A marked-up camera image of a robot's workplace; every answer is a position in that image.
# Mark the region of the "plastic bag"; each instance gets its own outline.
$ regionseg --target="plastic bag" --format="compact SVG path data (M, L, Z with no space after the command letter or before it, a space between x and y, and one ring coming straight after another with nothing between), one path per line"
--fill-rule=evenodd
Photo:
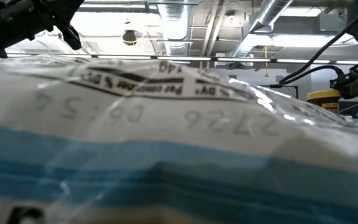
M0 223L358 223L358 123L170 62L0 60Z

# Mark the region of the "fluorescent light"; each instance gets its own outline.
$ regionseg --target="fluorescent light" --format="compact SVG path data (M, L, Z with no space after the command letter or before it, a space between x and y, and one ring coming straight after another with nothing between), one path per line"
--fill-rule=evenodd
M270 62L264 58L218 58L220 62Z
M302 59L277 59L278 63L308 63L309 60ZM313 63L316 64L325 64L329 63L329 60L315 60Z
M316 17L321 13L321 7L289 7L281 16Z
M29 54L8 54L8 57L27 57L27 56L31 56Z
M88 7L88 8L115 8L115 7L123 7L123 8L145 8L144 5L123 5L123 4L82 4L80 7ZM156 6L149 6L150 9L157 9Z
M157 57L160 60L194 60L194 61L210 61L210 57Z
M187 61L175 61L175 63L190 64L190 62Z
M315 60L313 63L329 63L329 60Z
M336 61L337 65L357 65L358 61Z
M98 58L105 58L105 59L121 59L121 60L147 60L151 59L150 56L114 56L114 55L99 55Z
M309 60L300 59L277 59L278 63L308 63Z
M76 57L76 58L91 58L91 55L59 55L64 57Z

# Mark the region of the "black cable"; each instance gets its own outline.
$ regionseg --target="black cable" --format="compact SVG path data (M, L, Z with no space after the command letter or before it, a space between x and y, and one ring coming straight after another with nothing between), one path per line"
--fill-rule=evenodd
M322 69L332 69L332 70L334 70L336 72L337 75L343 75L344 74L343 71L340 68L338 68L337 66L335 66L335 65L322 65L322 66L318 66L316 68L312 68L312 69L308 70L307 72L302 73L301 75L293 77L293 78L287 80L284 84L282 84L281 81L280 81L279 84L280 85L286 85L287 83L295 82L298 79L303 78L303 77L309 75L312 72L322 70Z
M350 22L345 29L343 29L340 33L338 33L334 38L332 38L327 44L325 44L323 47L321 47L317 53L308 61L308 63L304 64L300 69L298 69L297 71L287 75L286 77L284 77L279 84L280 85L286 85L289 84L291 82L294 82L295 80L298 80L299 78L295 78L296 76L298 76L299 74L301 74L302 72L304 72L311 64L313 64L313 62L320 57L320 55L329 47L331 46L333 43L337 42L345 33L347 33L350 29L352 29L356 24L358 23L358 15L356 16L356 18Z

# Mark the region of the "yellow object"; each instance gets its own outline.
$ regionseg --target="yellow object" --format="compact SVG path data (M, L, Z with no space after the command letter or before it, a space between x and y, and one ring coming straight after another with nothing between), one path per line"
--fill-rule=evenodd
M341 94L336 90L322 90L308 94L308 100L326 97L341 97Z
M267 58L267 46L265 46L265 58ZM269 73L267 72L267 62L266 62L266 74L265 77L270 77Z
M321 106L323 108L337 108L338 104L337 103L322 103Z
M128 43L128 44L134 44L134 43L136 43L136 42L137 42L137 40L135 40L135 41L126 41L126 40L122 40L122 41L124 41L125 43Z

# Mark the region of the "metal duct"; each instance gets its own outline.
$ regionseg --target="metal duct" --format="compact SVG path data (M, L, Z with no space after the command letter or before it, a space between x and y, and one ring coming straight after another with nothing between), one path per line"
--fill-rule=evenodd
M163 27L163 37L172 42L165 43L167 55L188 55L189 43L181 43L187 40L190 33L190 6L175 4L159 4Z
M253 46L247 43L247 36L250 32L271 32L273 23L280 17L285 9L293 2L293 0L264 0L260 7L260 11L255 15L247 17L244 22L242 33L244 39L238 48L233 51L232 57L244 58L246 57Z
M264 0L257 21L263 26L273 25L292 2L293 0Z

